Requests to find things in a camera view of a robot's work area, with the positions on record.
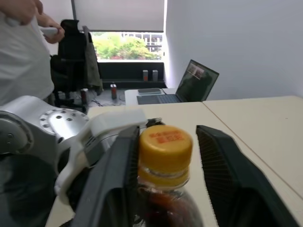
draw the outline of white table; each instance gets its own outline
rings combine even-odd
[[[207,101],[163,105],[93,107],[89,117],[104,112],[143,109],[147,118],[162,117],[180,127],[194,141],[190,180],[186,189],[195,198],[204,226],[217,227],[204,182],[196,125],[206,125],[232,136],[242,153],[267,177],[290,213],[303,226],[303,99],[297,97]],[[47,227],[69,220],[73,213],[59,201]]]
[[[177,91],[177,88],[163,88],[163,90],[166,92],[166,94],[175,94]],[[137,96],[141,96],[138,93],[137,89],[134,90],[126,90],[125,91],[125,103],[126,105],[138,105]]]

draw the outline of plastic bottle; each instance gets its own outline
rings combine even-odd
[[[117,98],[117,86],[114,82],[110,85],[110,90],[112,93],[112,99],[116,99]]]
[[[167,125],[147,128],[139,140],[139,206],[134,227],[202,227],[200,212],[184,189],[192,139]]]

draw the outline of laptop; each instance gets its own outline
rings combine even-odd
[[[219,73],[190,60],[175,95],[137,96],[138,104],[203,102],[218,76]]]

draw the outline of black office chair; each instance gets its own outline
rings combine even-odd
[[[65,37],[59,42],[58,55],[51,57],[51,75],[54,83],[55,106],[81,108],[84,105],[74,103],[70,92],[86,87],[85,73],[85,35],[78,30],[78,20],[63,20],[61,26],[65,30]],[[65,99],[60,99],[59,91],[65,93]]]

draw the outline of hand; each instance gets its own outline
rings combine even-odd
[[[64,38],[64,33],[65,30],[57,23],[51,21],[49,22],[49,27],[55,27],[58,29],[58,33],[53,35],[52,37],[47,37],[46,35],[44,35],[45,40],[50,43],[50,44],[55,44],[60,42],[63,38]]]
[[[22,25],[29,24],[35,16],[43,12],[40,0],[0,0],[0,11],[7,17],[20,21]]]

